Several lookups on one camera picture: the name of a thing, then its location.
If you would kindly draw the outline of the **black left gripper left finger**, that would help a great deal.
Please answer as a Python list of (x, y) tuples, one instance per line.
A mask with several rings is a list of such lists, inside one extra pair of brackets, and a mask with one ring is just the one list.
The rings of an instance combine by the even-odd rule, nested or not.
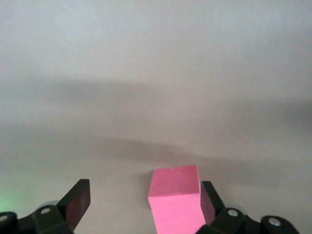
[(90, 180), (80, 179), (57, 204), (46, 204), (26, 217), (1, 212), (2, 234), (73, 234), (91, 203)]

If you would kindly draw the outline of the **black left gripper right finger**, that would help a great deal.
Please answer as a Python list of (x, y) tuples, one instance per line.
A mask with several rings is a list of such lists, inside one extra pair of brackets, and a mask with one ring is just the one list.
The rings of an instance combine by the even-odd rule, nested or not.
[(206, 224), (198, 234), (298, 234), (288, 220), (274, 215), (251, 219), (239, 209), (226, 207), (210, 181), (201, 182), (200, 206)]

